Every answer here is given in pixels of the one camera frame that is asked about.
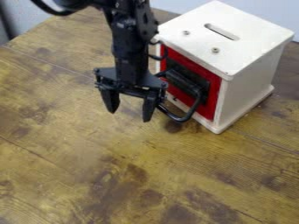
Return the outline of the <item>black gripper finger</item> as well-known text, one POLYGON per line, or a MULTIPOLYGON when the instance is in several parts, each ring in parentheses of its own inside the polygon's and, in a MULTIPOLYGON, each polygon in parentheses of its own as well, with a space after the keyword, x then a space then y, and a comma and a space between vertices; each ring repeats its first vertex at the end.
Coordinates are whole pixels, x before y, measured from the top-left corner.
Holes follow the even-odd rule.
POLYGON ((99 95, 101 95, 101 99, 102 99, 102 102, 106 107, 106 111, 109 113, 114 113, 117 111, 117 107, 119 104, 118 92, 111 89, 101 88, 99 95))
POLYGON ((147 95, 143 98, 142 104, 142 121, 146 123, 152 119, 156 105, 158 104, 158 97, 156 95, 147 95))

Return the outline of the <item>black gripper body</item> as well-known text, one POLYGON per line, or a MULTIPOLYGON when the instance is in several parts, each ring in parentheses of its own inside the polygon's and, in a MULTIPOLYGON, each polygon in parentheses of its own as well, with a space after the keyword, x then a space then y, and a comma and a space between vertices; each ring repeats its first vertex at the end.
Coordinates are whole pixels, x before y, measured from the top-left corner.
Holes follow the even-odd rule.
POLYGON ((130 59, 114 58, 111 67, 93 69, 95 88, 103 101, 118 101, 118 95, 129 95, 143 100, 164 99, 166 84, 147 70, 147 56, 130 59))

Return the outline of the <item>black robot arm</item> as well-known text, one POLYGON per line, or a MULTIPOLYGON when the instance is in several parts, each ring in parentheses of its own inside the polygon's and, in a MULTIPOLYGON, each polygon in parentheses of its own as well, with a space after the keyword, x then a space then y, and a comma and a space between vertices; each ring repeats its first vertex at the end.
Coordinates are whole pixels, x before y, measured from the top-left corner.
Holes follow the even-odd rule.
POLYGON ((149 122, 154 108, 164 99, 166 84, 147 70, 147 46, 157 34, 158 22, 147 0, 53 0, 54 10, 42 0, 30 2, 46 13, 65 17, 86 7, 102 11, 111 33, 111 67, 95 68, 95 88, 106 110, 113 113, 119 104, 119 95, 143 100, 142 121, 149 122))

